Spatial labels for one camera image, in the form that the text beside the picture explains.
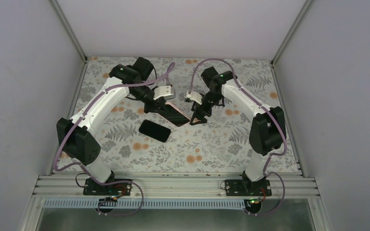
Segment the black phone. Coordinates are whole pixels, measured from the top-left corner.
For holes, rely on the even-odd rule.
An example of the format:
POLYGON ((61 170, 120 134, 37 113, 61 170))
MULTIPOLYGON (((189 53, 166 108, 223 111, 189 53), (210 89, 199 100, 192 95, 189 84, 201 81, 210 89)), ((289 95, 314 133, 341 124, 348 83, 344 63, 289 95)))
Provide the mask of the black phone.
POLYGON ((144 120, 139 127, 139 132, 143 135, 166 142, 171 134, 171 130, 150 120, 144 120))

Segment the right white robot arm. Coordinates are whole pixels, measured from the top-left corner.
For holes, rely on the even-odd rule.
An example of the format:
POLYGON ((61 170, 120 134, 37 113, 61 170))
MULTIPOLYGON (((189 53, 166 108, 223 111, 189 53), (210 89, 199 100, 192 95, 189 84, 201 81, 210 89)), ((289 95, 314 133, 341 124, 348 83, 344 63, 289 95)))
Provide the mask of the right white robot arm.
POLYGON ((281 107, 271 107, 246 90, 231 71, 218 73, 214 67, 205 69, 201 77, 209 88, 206 94, 189 91, 186 101, 193 102, 191 125, 204 124, 212 115, 214 106, 224 99, 239 106, 239 110, 251 122, 249 144, 254 153, 243 171, 242 191, 253 196, 260 190, 259 181, 266 177, 266 169, 275 152, 287 144, 285 116, 281 107))

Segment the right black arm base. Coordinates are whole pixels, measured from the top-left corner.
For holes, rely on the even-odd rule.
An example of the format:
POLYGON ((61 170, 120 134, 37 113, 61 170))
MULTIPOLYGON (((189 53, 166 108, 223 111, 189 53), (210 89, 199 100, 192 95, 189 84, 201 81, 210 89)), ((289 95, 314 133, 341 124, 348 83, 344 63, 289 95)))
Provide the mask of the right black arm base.
POLYGON ((220 188, 226 196, 272 196, 269 180, 250 182, 249 180, 224 180, 220 188))

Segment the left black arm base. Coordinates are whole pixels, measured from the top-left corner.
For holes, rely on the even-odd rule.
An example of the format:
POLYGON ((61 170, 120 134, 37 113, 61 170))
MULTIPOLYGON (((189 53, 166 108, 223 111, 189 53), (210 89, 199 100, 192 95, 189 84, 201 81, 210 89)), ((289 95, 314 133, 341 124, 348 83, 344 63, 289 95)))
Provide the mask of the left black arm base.
POLYGON ((100 185, 93 179, 88 178, 85 181, 83 188, 84 195, 98 195, 98 196, 129 196, 132 189, 132 184, 126 182, 125 179, 115 179, 115 181, 123 182, 112 185, 100 185))

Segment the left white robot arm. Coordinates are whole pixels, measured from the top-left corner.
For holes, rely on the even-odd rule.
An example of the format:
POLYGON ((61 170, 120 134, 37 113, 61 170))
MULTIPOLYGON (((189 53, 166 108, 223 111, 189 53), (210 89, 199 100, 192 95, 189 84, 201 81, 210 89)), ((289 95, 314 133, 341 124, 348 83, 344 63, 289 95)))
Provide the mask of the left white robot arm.
POLYGON ((95 132, 111 109, 128 95, 144 104, 145 113, 166 112, 164 97, 171 94, 171 86, 163 88, 158 95, 151 85, 169 77, 175 63, 155 80, 147 78, 153 70, 152 63, 139 57, 134 65, 117 65, 109 73, 109 78, 99 92, 70 119, 60 118, 56 124, 59 148, 53 161, 53 169, 63 171, 71 166, 79 166, 94 182, 103 195, 113 192, 115 182, 113 171, 99 158, 101 147, 94 138, 95 132))

